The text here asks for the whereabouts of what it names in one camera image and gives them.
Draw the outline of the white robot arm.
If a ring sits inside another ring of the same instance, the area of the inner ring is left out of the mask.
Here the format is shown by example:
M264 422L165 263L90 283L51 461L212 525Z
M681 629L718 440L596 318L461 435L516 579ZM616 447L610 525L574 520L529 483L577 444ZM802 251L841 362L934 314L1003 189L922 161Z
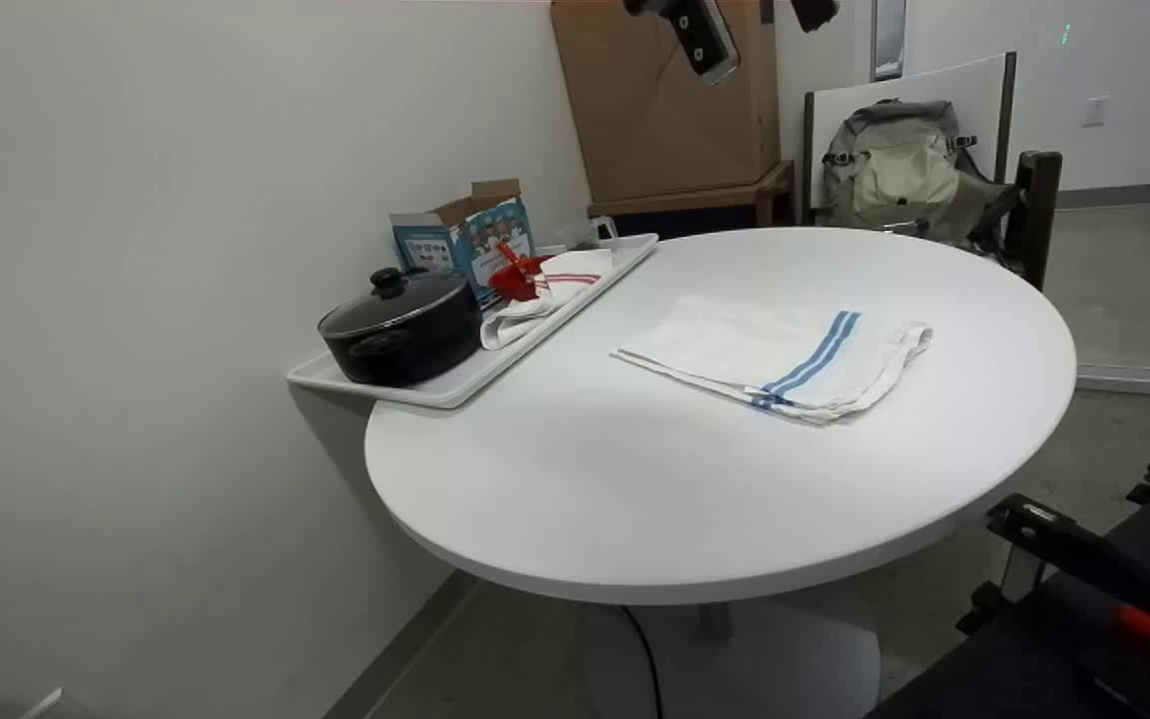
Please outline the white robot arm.
M621 0L621 10L660 15L676 31L690 70L704 78L740 69L740 42L718 0ZM819 31L838 15L838 0L790 0L790 10L802 31Z

